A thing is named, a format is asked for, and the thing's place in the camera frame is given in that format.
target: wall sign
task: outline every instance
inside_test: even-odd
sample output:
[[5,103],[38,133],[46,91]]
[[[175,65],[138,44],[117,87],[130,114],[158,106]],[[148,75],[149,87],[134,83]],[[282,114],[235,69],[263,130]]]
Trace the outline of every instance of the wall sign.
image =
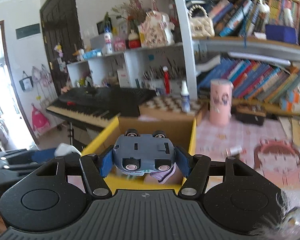
[[17,40],[40,33],[40,24],[33,24],[16,29]]

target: string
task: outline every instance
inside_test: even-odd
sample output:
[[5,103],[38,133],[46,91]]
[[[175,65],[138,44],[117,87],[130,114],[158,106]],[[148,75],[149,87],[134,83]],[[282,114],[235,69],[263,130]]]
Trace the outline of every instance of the string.
[[244,14],[244,11],[243,11],[243,6],[242,6],[242,14],[243,14],[243,21],[242,21],[242,24],[243,24],[243,28],[244,28],[244,35],[243,35],[243,44],[244,44],[244,47],[246,48],[247,47],[247,15],[249,14],[247,12],[247,14]]

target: dark brown door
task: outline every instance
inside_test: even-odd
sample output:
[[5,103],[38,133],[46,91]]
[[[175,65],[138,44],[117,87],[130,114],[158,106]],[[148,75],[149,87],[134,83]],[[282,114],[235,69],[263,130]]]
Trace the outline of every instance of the dark brown door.
[[79,22],[75,0],[47,0],[40,10],[42,35],[49,62],[53,83],[57,94],[66,85],[67,70],[59,67],[59,54],[54,50],[60,43],[62,46],[62,61],[68,63],[74,60],[72,55],[82,48]]

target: toy car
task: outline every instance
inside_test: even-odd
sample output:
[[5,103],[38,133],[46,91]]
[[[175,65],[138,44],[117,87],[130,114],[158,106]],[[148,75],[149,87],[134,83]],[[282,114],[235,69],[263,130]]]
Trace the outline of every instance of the toy car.
[[114,145],[114,164],[124,174],[142,176],[145,173],[165,172],[173,168],[175,150],[164,131],[139,134],[129,129]]

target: fluffy toy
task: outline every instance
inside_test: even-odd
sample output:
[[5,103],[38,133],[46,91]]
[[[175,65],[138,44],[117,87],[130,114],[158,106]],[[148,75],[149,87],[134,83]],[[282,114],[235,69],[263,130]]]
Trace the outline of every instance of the fluffy toy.
[[258,225],[250,235],[262,240],[300,240],[300,190],[287,190],[282,194],[281,219],[275,223],[264,217],[265,223]]

